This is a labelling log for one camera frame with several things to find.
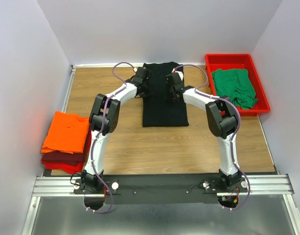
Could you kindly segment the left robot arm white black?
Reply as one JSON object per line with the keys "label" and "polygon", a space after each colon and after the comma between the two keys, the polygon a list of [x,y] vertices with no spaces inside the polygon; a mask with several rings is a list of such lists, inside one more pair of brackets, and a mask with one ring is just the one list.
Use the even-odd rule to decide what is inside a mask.
{"label": "left robot arm white black", "polygon": [[150,71],[143,67],[133,68],[133,71],[135,74],[118,89],[95,97],[89,116],[91,146],[81,173],[81,183],[90,193],[97,193],[105,186],[102,182],[104,157],[108,140],[118,124],[121,105],[138,95],[151,93],[148,88]]}

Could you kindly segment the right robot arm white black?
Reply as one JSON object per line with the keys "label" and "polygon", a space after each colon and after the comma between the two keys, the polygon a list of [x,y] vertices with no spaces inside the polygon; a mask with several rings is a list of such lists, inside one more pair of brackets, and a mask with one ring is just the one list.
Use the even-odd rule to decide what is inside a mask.
{"label": "right robot arm white black", "polygon": [[168,98],[196,106],[206,112],[210,132],[217,138],[220,149],[218,186],[231,191],[241,181],[242,173],[236,156],[236,133],[241,117],[228,96],[213,96],[185,86],[182,72],[166,76]]}

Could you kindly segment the black t shirt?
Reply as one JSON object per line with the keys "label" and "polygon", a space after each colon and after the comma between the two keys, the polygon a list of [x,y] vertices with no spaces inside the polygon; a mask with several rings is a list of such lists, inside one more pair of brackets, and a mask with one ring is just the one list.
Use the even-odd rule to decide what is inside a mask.
{"label": "black t shirt", "polygon": [[171,101],[166,97],[166,76],[179,64],[144,63],[143,67],[150,71],[149,87],[152,95],[143,99],[143,127],[182,127],[189,126],[186,104],[181,101]]}

